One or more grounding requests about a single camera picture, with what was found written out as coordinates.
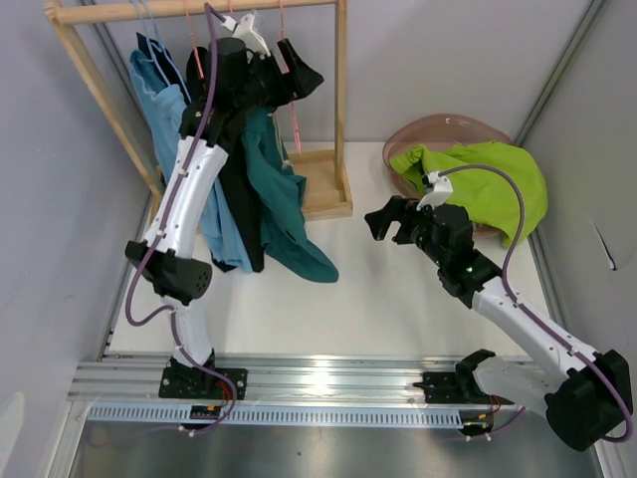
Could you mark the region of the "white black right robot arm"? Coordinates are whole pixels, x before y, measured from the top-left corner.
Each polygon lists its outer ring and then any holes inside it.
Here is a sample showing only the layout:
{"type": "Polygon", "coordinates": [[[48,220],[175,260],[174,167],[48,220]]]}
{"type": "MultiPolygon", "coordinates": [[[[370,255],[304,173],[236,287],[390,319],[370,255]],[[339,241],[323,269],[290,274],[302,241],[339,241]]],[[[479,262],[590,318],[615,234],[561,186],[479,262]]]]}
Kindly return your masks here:
{"type": "Polygon", "coordinates": [[[393,242],[413,245],[438,268],[443,289],[487,318],[533,359],[539,370],[526,371],[493,354],[458,372],[456,393],[466,401],[496,395],[544,417],[567,446],[584,451],[599,440],[623,443],[635,431],[627,360],[578,340],[524,303],[506,273],[474,244],[466,210],[443,204],[418,206],[392,196],[364,220],[376,241],[398,223],[393,242]]]}

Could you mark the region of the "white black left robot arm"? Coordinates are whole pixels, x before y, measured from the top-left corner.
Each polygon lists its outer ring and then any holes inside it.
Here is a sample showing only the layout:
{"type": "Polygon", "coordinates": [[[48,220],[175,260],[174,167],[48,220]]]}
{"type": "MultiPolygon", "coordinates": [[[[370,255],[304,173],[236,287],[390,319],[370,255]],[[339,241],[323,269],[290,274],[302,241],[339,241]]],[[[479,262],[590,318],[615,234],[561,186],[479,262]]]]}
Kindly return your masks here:
{"type": "Polygon", "coordinates": [[[301,100],[323,76],[289,39],[277,43],[283,59],[237,38],[211,43],[209,69],[182,115],[166,192],[142,240],[130,241],[125,257],[132,281],[147,281],[169,316],[175,350],[171,368],[196,398],[208,396],[225,374],[214,366],[214,349],[197,306],[212,280],[212,266],[194,258],[196,229],[215,180],[234,152],[249,114],[301,100]]]}

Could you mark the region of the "pink hanger of green shorts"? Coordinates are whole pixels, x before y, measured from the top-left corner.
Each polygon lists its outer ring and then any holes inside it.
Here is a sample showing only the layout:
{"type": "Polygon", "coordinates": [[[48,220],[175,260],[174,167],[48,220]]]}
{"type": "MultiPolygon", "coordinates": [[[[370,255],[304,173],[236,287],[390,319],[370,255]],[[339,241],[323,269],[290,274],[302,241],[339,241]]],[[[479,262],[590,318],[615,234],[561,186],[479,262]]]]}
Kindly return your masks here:
{"type": "MultiPolygon", "coordinates": [[[[283,0],[278,1],[279,5],[279,13],[280,13],[280,31],[279,31],[279,39],[283,40],[286,37],[286,26],[285,26],[285,5],[283,0]]],[[[297,154],[302,154],[302,141],[300,136],[300,129],[298,123],[297,109],[296,104],[294,102],[290,103],[290,117],[291,117],[291,126],[293,131],[293,139],[295,144],[295,149],[297,154]]]]}

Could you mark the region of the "lime green shorts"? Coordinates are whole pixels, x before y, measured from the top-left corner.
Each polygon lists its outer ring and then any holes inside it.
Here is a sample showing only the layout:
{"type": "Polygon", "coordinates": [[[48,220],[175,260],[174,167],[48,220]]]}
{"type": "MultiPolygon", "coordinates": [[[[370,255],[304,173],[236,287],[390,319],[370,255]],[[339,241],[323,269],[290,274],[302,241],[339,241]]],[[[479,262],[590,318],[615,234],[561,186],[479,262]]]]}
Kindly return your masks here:
{"type": "MultiPolygon", "coordinates": [[[[424,192],[424,174],[468,164],[494,167],[517,185],[525,204],[525,224],[519,238],[524,241],[548,208],[544,177],[526,150],[499,141],[455,144],[443,151],[419,144],[389,158],[390,167],[420,194],[424,192]]],[[[502,244],[509,247],[520,220],[519,203],[509,183],[493,172],[474,168],[455,172],[450,180],[453,194],[448,202],[464,207],[472,222],[501,231],[502,244]]]]}

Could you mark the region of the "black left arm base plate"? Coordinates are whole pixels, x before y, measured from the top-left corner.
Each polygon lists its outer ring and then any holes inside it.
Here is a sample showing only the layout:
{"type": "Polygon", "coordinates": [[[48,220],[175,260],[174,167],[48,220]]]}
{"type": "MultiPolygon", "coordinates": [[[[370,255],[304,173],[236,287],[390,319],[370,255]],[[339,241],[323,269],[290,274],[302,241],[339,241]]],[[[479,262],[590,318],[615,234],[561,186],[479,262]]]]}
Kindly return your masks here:
{"type": "Polygon", "coordinates": [[[236,388],[236,399],[244,399],[248,384],[246,369],[216,368],[214,355],[211,355],[204,365],[224,376],[225,380],[171,358],[162,372],[158,396],[175,399],[231,400],[233,394],[228,383],[231,381],[236,388]]]}

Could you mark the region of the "teal shorts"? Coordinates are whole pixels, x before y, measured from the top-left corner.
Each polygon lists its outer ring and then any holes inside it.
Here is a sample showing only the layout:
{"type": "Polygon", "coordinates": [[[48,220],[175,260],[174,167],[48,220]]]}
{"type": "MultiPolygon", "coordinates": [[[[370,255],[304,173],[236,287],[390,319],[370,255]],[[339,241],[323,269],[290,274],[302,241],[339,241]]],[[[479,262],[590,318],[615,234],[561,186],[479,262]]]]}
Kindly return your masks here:
{"type": "Polygon", "coordinates": [[[247,177],[260,201],[264,252],[303,279],[335,283],[339,278],[337,268],[307,234],[303,214],[307,179],[295,173],[284,155],[274,111],[251,111],[241,140],[247,177]]]}

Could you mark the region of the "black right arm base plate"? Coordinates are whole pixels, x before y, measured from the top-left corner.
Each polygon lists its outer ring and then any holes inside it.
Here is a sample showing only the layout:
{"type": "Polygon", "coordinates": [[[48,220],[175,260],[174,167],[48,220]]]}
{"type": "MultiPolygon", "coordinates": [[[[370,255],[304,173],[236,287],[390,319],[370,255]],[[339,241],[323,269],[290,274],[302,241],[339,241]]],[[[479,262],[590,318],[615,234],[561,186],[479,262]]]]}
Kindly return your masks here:
{"type": "Polygon", "coordinates": [[[412,386],[420,389],[430,404],[512,404],[499,396],[496,401],[491,400],[471,376],[456,372],[424,371],[412,386]]]}

